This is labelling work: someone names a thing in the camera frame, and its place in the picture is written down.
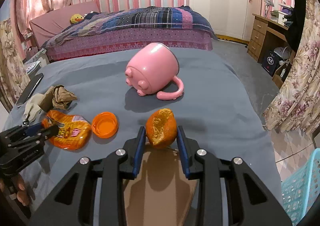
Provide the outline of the left human hand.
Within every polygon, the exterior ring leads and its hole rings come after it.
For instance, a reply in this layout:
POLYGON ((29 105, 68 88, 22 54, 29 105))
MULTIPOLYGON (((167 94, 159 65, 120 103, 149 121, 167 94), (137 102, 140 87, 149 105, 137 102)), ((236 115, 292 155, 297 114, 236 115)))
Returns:
POLYGON ((20 174, 17 174, 15 177, 12 178, 12 181, 14 182, 15 188, 17 190, 17 193, 16 193, 17 200, 23 206, 28 206, 30 201, 25 188, 25 182, 22 176, 20 174))

